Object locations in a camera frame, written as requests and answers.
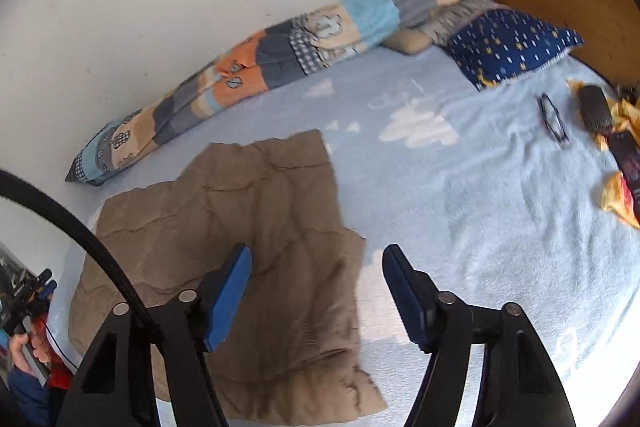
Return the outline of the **left forearm blue sleeve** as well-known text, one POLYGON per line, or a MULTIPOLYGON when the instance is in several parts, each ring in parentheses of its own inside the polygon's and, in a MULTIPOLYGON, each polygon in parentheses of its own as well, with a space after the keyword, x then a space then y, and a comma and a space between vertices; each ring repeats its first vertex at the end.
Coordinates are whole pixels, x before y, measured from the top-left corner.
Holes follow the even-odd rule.
POLYGON ((11 395, 26 419, 35 426, 52 426, 53 407, 49 389, 21 369, 12 369, 8 380, 11 395))

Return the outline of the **person's left hand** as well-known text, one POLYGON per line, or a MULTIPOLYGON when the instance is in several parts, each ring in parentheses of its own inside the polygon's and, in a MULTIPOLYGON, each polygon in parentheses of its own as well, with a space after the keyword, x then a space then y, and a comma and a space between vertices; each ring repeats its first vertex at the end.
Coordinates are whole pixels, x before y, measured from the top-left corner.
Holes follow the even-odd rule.
POLYGON ((30 376, 50 375, 50 347, 42 332, 16 333, 9 343, 13 365, 30 376))

